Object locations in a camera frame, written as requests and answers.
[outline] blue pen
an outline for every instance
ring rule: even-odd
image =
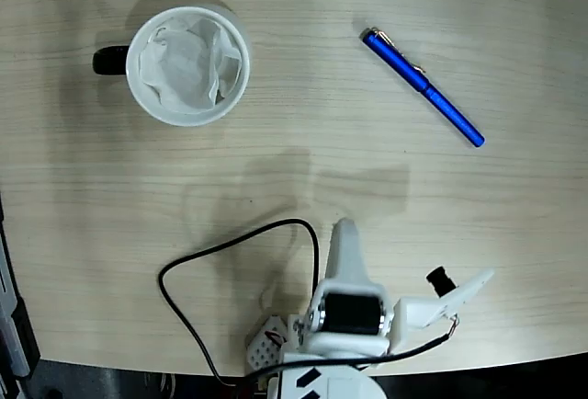
[[[383,31],[377,28],[368,28],[361,34],[361,40],[435,108],[441,111],[474,146],[479,148],[484,144],[484,137],[478,130],[431,85],[423,75],[423,70],[413,66],[396,50],[392,41]]]

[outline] white robot part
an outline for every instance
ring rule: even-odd
[[[394,307],[388,293],[366,272],[353,221],[340,220],[333,228],[325,278],[312,295],[304,314],[288,318],[280,362],[308,359],[355,359],[396,352],[412,329],[422,329],[442,317],[457,326],[458,309],[492,277],[482,271],[455,286],[443,268],[427,279],[439,295],[401,297]],[[269,383],[272,399],[383,399],[384,392],[368,376],[348,366],[320,366],[285,370]]]
[[[472,299],[493,275],[494,270],[487,268],[440,298],[401,297],[394,305],[390,352],[401,348],[409,330],[426,328],[442,317],[457,317],[459,307]]]

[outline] pen clip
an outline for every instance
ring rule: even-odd
[[[384,42],[386,42],[388,45],[390,45],[394,50],[396,50],[404,59],[406,59],[406,56],[404,54],[401,53],[401,51],[396,48],[396,45],[394,45],[394,42],[392,42],[392,40],[388,37],[388,35],[383,32],[381,29],[379,28],[372,28],[371,29],[374,34],[376,36],[378,36],[380,39],[384,40]],[[408,59],[406,59],[406,62],[408,62],[416,71],[418,71],[421,74],[424,74],[424,69],[421,68],[419,65],[415,65],[414,63],[410,62]]]

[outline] wire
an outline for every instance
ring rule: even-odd
[[[385,355],[385,356],[376,356],[371,358],[349,358],[349,359],[305,359],[305,360],[294,360],[292,362],[284,362],[282,364],[272,365],[270,367],[264,367],[263,369],[259,369],[257,371],[253,371],[246,375],[243,380],[236,386],[235,390],[232,393],[232,399],[238,399],[239,394],[241,391],[247,386],[252,384],[253,382],[258,381],[260,378],[264,376],[269,376],[272,374],[280,373],[284,370],[292,370],[292,369],[303,369],[307,367],[332,367],[338,365],[350,365],[350,366],[357,366],[357,365],[371,365],[371,364],[382,364],[386,362],[393,362],[396,360],[407,359],[413,356],[420,355],[421,353],[425,353],[428,350],[431,350],[435,347],[440,346],[448,339],[450,339],[456,328],[459,325],[459,318],[457,315],[451,318],[453,324],[449,331],[440,337],[436,337],[431,341],[421,345],[420,347],[413,348],[412,350],[405,351],[403,353]]]
[[[159,274],[157,275],[157,284],[159,286],[159,291],[164,296],[165,301],[170,306],[170,308],[174,311],[175,315],[179,318],[179,320],[182,322],[182,324],[186,327],[187,331],[190,332],[190,335],[192,335],[192,337],[194,337],[194,339],[198,343],[198,346],[200,347],[200,350],[202,351],[202,355],[204,356],[204,359],[206,360],[207,364],[209,365],[209,368],[210,368],[210,371],[212,372],[212,375],[221,384],[223,384],[227,387],[234,387],[234,385],[230,384],[230,383],[226,383],[225,381],[222,380],[221,376],[219,375],[219,372],[217,371],[217,369],[214,365],[214,361],[212,360],[212,357],[210,356],[210,353],[209,353],[208,349],[206,348],[206,345],[204,344],[204,341],[202,340],[202,338],[200,337],[200,335],[198,334],[198,332],[196,331],[194,326],[192,324],[190,324],[190,322],[188,321],[186,316],[179,309],[177,304],[175,304],[174,300],[172,299],[169,292],[167,291],[167,288],[165,287],[165,284],[164,284],[165,274],[167,272],[169,272],[171,269],[179,266],[180,264],[184,264],[184,263],[187,263],[188,261],[192,261],[192,260],[195,260],[198,258],[206,257],[206,256],[214,254],[216,252],[220,252],[221,250],[228,249],[230,247],[234,247],[235,245],[238,245],[244,241],[247,241],[247,240],[249,240],[255,236],[258,236],[260,234],[263,234],[265,232],[276,229],[277,227],[287,226],[287,225],[291,225],[291,224],[298,224],[298,225],[304,227],[308,231],[309,235],[311,236],[312,256],[313,256],[312,293],[314,293],[314,291],[316,290],[316,286],[319,283],[319,239],[316,235],[316,232],[314,232],[314,229],[312,229],[312,226],[308,222],[306,222],[305,220],[302,220],[300,218],[287,218],[285,220],[271,222],[270,224],[267,224],[267,225],[262,226],[258,229],[255,229],[248,234],[241,235],[241,236],[234,238],[230,241],[222,243],[221,245],[215,245],[213,247],[202,250],[200,252],[196,252],[196,253],[189,254],[186,256],[181,256],[180,258],[175,259],[174,261],[166,264],[164,266],[164,268],[162,268],[160,270]]]
[[[186,316],[182,313],[182,311],[179,309],[177,304],[175,304],[174,300],[172,299],[169,292],[167,291],[167,288],[165,287],[165,284],[164,284],[164,277],[167,274],[167,272],[169,272],[171,269],[173,269],[181,264],[184,264],[188,261],[192,261],[192,260],[195,260],[198,258],[206,257],[206,256],[214,254],[216,252],[220,252],[221,250],[225,250],[225,249],[228,249],[228,248],[233,247],[235,245],[238,245],[238,244],[240,244],[244,241],[247,241],[251,238],[254,238],[260,234],[263,234],[265,232],[271,231],[271,230],[276,229],[278,227],[286,226],[286,225],[290,225],[290,224],[298,224],[298,225],[304,227],[308,231],[308,233],[311,237],[312,256],[313,256],[312,292],[314,293],[316,291],[316,287],[319,283],[319,240],[318,240],[317,234],[314,232],[314,229],[312,228],[312,226],[308,222],[306,222],[305,220],[302,220],[300,218],[288,218],[288,219],[280,220],[277,222],[271,222],[270,224],[267,224],[266,226],[262,226],[260,228],[257,228],[248,234],[244,234],[242,236],[234,238],[230,241],[222,243],[221,245],[215,245],[213,247],[202,250],[200,252],[196,252],[196,253],[189,254],[186,256],[181,256],[180,258],[175,259],[174,261],[166,264],[164,266],[164,268],[162,268],[160,270],[160,272],[157,276],[157,283],[159,286],[159,290],[162,293],[162,295],[164,296],[165,301],[168,303],[170,308],[177,315],[177,317],[182,322],[182,324],[186,327],[187,331],[190,332],[190,335],[192,335],[192,337],[194,337],[194,339],[198,343],[198,346],[200,347],[200,350],[202,351],[202,355],[204,356],[204,359],[206,360],[207,364],[209,365],[210,371],[212,372],[214,377],[222,385],[225,385],[227,387],[235,387],[233,390],[233,393],[232,393],[233,398],[237,399],[239,397],[240,392],[247,385],[249,385],[255,381],[258,381],[262,377],[265,377],[265,376],[268,376],[271,374],[280,373],[281,371],[284,371],[284,370],[301,369],[301,368],[305,368],[305,367],[326,367],[326,366],[342,366],[342,365],[350,365],[350,366],[355,367],[358,365],[371,365],[371,364],[381,364],[381,363],[386,363],[386,362],[393,362],[396,360],[407,359],[407,358],[411,358],[413,356],[420,355],[421,353],[425,353],[426,351],[428,351],[432,348],[440,346],[441,344],[443,344],[444,342],[446,342],[448,339],[450,339],[453,336],[453,333],[455,332],[456,328],[459,325],[459,318],[457,315],[455,315],[451,318],[451,320],[453,321],[453,324],[447,333],[421,345],[420,347],[413,348],[412,350],[408,350],[403,353],[390,354],[390,355],[371,357],[371,358],[296,360],[296,361],[285,362],[285,363],[281,363],[281,364],[277,364],[277,365],[273,365],[273,366],[269,366],[269,367],[264,367],[260,370],[253,371],[253,372],[249,373],[248,375],[246,375],[243,378],[243,381],[240,382],[238,386],[235,386],[233,384],[226,383],[225,381],[223,381],[221,376],[219,375],[219,372],[217,371],[217,369],[214,365],[214,361],[212,360],[212,357],[210,356],[210,353],[209,353],[208,349],[206,348],[206,345],[204,344],[204,341],[202,340],[202,338],[200,337],[200,335],[198,334],[198,332],[196,331],[194,326],[192,324],[190,324],[190,322],[187,320]]]

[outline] mug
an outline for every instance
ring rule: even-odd
[[[196,114],[174,112],[163,107],[157,92],[143,83],[139,77],[139,56],[153,32],[166,20],[183,15],[200,15],[215,20],[225,27],[242,55],[241,71],[231,93],[222,98],[212,109]],[[178,6],[165,10],[149,19],[128,46],[102,48],[94,53],[92,67],[96,74],[127,76],[129,89],[141,107],[156,119],[175,126],[202,126],[220,119],[242,97],[251,72],[251,43],[239,18],[221,6]]]

